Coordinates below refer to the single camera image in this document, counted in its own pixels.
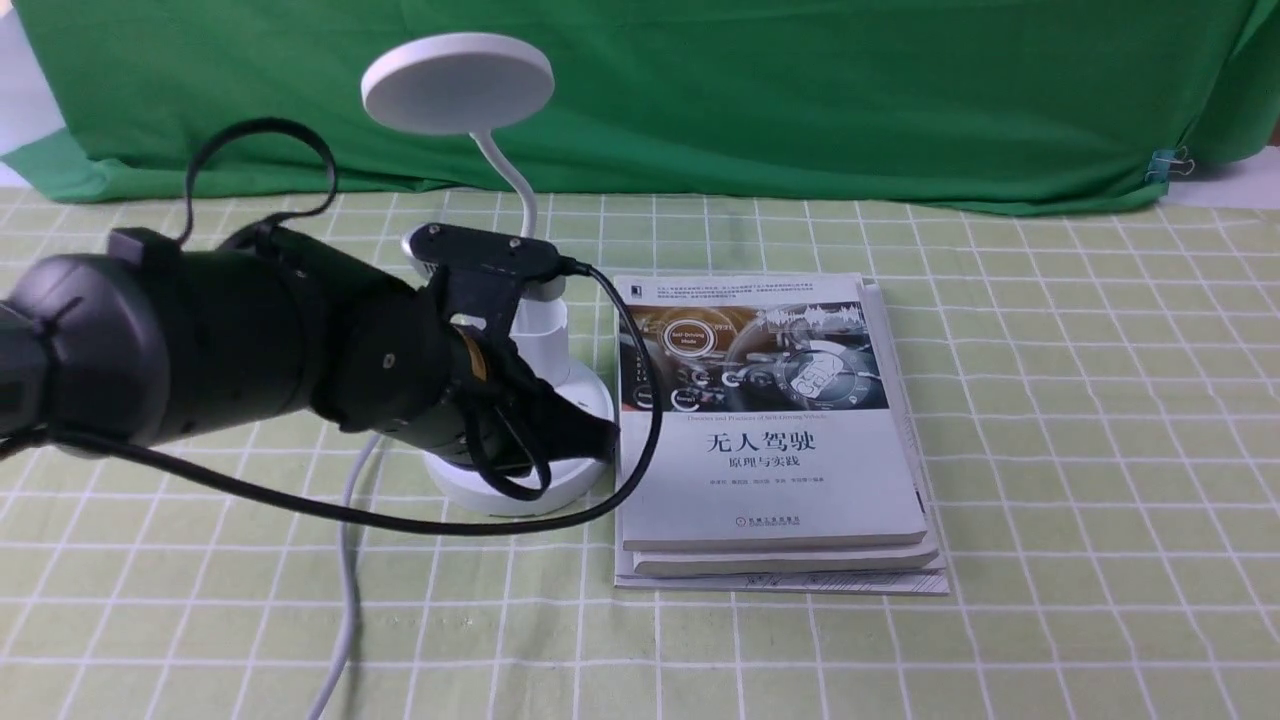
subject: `green cloth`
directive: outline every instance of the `green cloth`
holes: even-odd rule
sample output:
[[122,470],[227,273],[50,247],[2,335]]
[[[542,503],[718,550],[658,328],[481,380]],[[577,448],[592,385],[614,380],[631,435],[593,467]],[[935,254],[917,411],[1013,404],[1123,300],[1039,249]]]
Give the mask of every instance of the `green cloth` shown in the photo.
[[[485,31],[556,69],[548,108],[495,133],[543,192],[1119,211],[1164,193],[1157,151],[1261,149],[1277,1],[18,0],[68,129],[4,160],[59,201],[172,197],[204,138],[279,115],[333,145],[348,191],[502,188],[467,138],[388,131],[360,102],[383,51]],[[305,147],[260,137],[197,192],[323,186]]]

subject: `steering wheel image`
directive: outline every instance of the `steering wheel image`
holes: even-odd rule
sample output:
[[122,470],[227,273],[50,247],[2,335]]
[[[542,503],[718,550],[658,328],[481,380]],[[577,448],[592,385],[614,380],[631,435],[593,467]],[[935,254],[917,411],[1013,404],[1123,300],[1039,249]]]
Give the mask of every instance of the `steering wheel image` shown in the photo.
[[860,319],[814,320],[808,306],[758,318],[730,346],[721,382],[727,410],[884,409],[879,366]]

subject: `book cover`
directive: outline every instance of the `book cover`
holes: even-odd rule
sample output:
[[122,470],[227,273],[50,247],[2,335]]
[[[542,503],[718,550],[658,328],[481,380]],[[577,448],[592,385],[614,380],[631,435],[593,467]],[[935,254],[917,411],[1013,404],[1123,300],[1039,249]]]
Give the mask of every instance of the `book cover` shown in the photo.
[[909,544],[927,530],[861,307],[861,278],[621,277],[662,392],[618,334],[627,551]]

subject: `stacked books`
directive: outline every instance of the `stacked books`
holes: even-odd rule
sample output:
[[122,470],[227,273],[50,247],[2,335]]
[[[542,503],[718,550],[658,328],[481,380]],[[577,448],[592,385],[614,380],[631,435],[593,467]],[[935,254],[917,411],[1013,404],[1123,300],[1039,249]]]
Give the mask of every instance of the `stacked books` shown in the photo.
[[618,332],[614,584],[946,594],[879,288],[858,274],[616,278],[659,375]]

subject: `table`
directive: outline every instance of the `table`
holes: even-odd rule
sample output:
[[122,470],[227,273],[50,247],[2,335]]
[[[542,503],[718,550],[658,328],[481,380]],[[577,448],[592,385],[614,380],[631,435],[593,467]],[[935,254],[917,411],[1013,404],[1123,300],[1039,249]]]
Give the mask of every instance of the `table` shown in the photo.
[[[314,199],[291,197],[291,206]],[[204,200],[195,246],[282,199]],[[1009,219],[887,202],[544,197],[618,272],[864,272],[884,288],[954,593],[612,588],[612,521],[520,539],[364,534],[358,717],[1271,717],[1280,706],[1280,214]],[[293,227],[412,279],[428,220],[515,196],[348,195]],[[174,232],[177,202],[0,190],[0,274]],[[613,319],[570,282],[573,352]],[[294,415],[173,446],[333,500],[364,442]],[[389,446],[361,491],[466,520]],[[595,493],[602,497],[604,488]],[[340,620],[332,524],[51,450],[0,466],[0,698],[41,717],[301,717]]]

